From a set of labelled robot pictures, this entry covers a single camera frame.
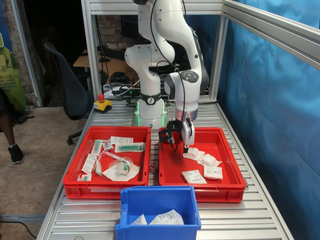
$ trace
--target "table surface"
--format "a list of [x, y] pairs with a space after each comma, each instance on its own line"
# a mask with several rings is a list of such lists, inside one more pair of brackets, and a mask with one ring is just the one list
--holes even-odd
[[[101, 58], [100, 51], [97, 51], [98, 60]], [[115, 72], [123, 72], [126, 73], [132, 82], [137, 82], [139, 80], [139, 76], [135, 70], [133, 70], [126, 61], [107, 57], [110, 61], [107, 62], [108, 70], [109, 70], [109, 77]], [[89, 56], [79, 56], [78, 59], [73, 64], [74, 67], [81, 67], [81, 68], [90, 68], [89, 63]], [[99, 62], [99, 70], [102, 71], [102, 63]], [[107, 73], [106, 64], [103, 65], [103, 72]]]
[[[208, 96], [200, 96], [208, 102]], [[169, 118], [175, 118], [174, 105], [167, 108]], [[106, 114], [91, 112], [75, 147], [69, 165], [91, 126], [131, 126], [135, 109], [125, 101], [113, 101]], [[199, 202], [201, 230], [197, 240], [293, 240], [275, 203], [242, 147], [219, 104], [200, 105], [195, 127], [221, 128], [247, 182], [240, 203]], [[159, 136], [152, 130], [150, 164], [158, 165]], [[149, 175], [148, 185], [158, 185], [159, 176]], [[119, 222], [120, 200], [68, 199], [62, 181], [44, 219], [37, 240], [116, 240], [115, 224]]]

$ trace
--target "brick wall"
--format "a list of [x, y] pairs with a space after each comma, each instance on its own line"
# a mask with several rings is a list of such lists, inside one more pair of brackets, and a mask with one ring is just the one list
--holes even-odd
[[10, 40], [15, 56], [18, 70], [20, 73], [21, 84], [24, 89], [25, 99], [28, 105], [37, 105], [37, 99], [34, 93], [32, 82], [30, 79], [27, 63], [22, 49], [22, 44], [19, 37], [18, 27], [15, 20], [11, 0], [3, 0], [3, 9], [7, 19]]
[[103, 45], [114, 50], [126, 49], [137, 44], [135, 40], [122, 36], [121, 16], [98, 16]]

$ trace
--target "floor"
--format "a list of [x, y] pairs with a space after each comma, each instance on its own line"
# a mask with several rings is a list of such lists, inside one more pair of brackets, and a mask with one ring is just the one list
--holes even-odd
[[[72, 121], [62, 107], [35, 108], [30, 116], [13, 128], [24, 162], [12, 164], [0, 133], [0, 219], [22, 217], [37, 235], [78, 140], [68, 146], [67, 136], [82, 130], [86, 119]], [[33, 239], [21, 224], [2, 223], [0, 234], [2, 240]]]

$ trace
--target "poster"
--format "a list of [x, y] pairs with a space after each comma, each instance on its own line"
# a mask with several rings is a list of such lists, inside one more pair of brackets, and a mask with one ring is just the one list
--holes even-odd
[[27, 109], [25, 91], [10, 41], [3, 0], [0, 0], [0, 88], [16, 110]]

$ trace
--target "person's leg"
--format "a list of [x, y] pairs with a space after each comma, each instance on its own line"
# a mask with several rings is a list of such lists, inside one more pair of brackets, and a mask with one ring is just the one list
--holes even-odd
[[15, 144], [15, 135], [12, 127], [12, 122], [8, 112], [0, 113], [0, 129], [3, 131], [9, 145]]

